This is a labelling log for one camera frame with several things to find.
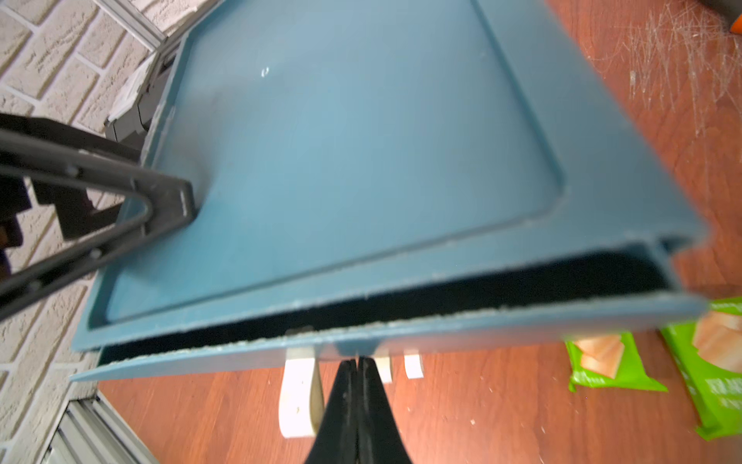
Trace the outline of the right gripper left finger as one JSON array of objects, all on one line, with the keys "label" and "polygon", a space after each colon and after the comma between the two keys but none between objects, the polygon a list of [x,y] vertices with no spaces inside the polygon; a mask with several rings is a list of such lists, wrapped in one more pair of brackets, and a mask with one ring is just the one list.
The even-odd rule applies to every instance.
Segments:
[{"label": "right gripper left finger", "polygon": [[334,378],[330,399],[305,464],[357,462],[357,362],[344,361]]}]

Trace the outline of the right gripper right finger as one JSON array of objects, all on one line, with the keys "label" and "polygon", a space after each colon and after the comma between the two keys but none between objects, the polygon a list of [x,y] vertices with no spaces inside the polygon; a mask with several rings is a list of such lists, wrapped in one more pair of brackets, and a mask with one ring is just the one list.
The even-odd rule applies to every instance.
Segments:
[{"label": "right gripper right finger", "polygon": [[406,463],[412,460],[402,442],[376,362],[359,359],[357,462]]}]

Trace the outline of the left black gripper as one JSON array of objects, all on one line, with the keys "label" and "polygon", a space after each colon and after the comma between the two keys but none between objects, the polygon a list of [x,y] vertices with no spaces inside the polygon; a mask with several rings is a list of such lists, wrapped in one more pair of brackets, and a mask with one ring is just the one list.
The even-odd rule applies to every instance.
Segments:
[{"label": "left black gripper", "polygon": [[141,166],[140,157],[135,148],[48,118],[1,115],[3,251],[23,245],[17,216],[32,208],[19,177],[31,180],[42,205],[55,208],[66,240],[114,224],[118,216],[118,205],[95,208],[89,189],[129,197],[123,204],[126,213],[134,203],[142,205],[130,220],[2,280],[2,320],[144,246],[148,232],[175,230],[193,222],[191,183]]}]

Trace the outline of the green cookie packet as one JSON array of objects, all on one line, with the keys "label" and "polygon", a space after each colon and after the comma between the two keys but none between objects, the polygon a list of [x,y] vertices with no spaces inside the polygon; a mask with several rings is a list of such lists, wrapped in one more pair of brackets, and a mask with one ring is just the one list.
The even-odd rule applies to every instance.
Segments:
[{"label": "green cookie packet", "polygon": [[647,392],[668,392],[643,367],[635,338],[631,333],[594,336],[565,343],[571,365],[568,388],[618,388]]},{"label": "green cookie packet", "polygon": [[741,299],[717,300],[695,322],[661,330],[710,441],[741,433]]}]

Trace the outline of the teal drawer cabinet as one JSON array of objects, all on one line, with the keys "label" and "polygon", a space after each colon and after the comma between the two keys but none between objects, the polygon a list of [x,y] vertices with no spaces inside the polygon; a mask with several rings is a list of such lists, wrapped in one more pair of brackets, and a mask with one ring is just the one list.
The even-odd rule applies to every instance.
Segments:
[{"label": "teal drawer cabinet", "polygon": [[703,222],[541,1],[226,1],[144,160],[197,219],[100,273],[75,350],[475,283],[410,331],[705,306],[670,263]]}]

